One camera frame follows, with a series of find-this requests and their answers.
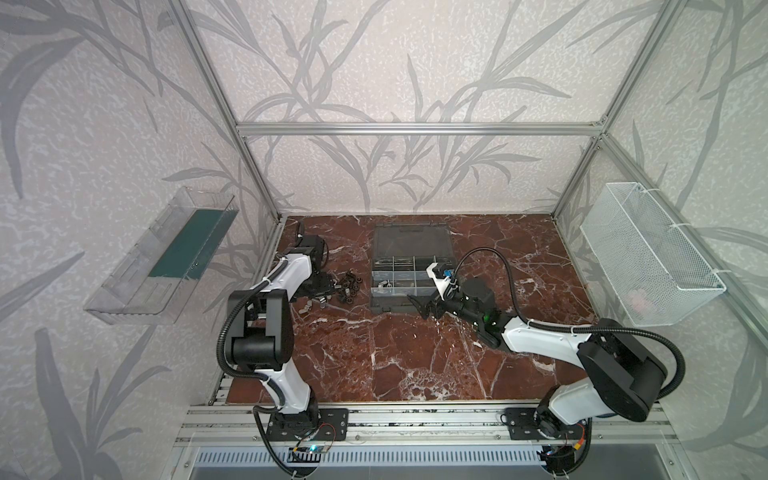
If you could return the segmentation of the grey plastic compartment organizer box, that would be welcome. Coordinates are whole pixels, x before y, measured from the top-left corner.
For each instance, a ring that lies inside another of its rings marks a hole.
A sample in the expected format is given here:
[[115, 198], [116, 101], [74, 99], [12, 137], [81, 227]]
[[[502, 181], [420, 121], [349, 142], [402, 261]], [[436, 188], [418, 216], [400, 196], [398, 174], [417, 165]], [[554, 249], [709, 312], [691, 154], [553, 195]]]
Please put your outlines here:
[[374, 228], [370, 309], [383, 313], [415, 313], [409, 298], [427, 300], [436, 292], [427, 268], [453, 269], [457, 258], [445, 223], [395, 223]]

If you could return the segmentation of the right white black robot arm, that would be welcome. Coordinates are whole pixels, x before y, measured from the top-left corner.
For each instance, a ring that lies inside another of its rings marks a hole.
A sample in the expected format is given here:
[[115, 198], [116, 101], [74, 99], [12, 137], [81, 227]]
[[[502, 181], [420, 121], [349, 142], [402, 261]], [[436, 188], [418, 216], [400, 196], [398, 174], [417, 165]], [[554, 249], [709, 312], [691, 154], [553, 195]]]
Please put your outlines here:
[[684, 355], [662, 335], [626, 328], [608, 318], [575, 326], [527, 319], [501, 310], [493, 291], [479, 278], [461, 285], [438, 279], [430, 296], [408, 299], [425, 319], [450, 314], [469, 323], [490, 348], [548, 357], [581, 369], [583, 379], [556, 386], [540, 400], [534, 415], [540, 429], [605, 415], [643, 422], [651, 407], [685, 378]]

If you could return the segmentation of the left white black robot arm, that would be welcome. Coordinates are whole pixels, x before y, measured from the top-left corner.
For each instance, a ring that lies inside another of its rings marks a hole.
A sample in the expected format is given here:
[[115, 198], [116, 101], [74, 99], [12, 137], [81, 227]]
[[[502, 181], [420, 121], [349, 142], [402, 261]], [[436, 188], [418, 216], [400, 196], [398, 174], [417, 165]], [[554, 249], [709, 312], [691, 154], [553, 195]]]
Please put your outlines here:
[[216, 343], [216, 360], [232, 378], [255, 379], [270, 395], [271, 407], [256, 405], [275, 427], [314, 429], [320, 422], [316, 396], [293, 361], [290, 303], [325, 297], [334, 281], [323, 270], [327, 243], [318, 235], [298, 236], [277, 264], [255, 285], [230, 294]]

